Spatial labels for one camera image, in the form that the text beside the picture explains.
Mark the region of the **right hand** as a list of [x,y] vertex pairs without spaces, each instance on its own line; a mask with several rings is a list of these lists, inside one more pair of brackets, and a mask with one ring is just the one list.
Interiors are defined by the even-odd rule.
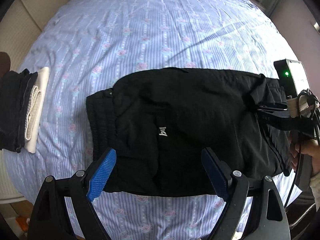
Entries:
[[290,165],[291,167],[296,170],[298,166],[298,153],[303,155],[308,155],[312,158],[312,173],[311,176],[314,177],[319,173],[319,156],[320,156],[320,149],[317,140],[310,139],[303,141],[301,146],[296,145],[294,143],[295,137],[293,133],[289,135],[289,143],[290,143]]

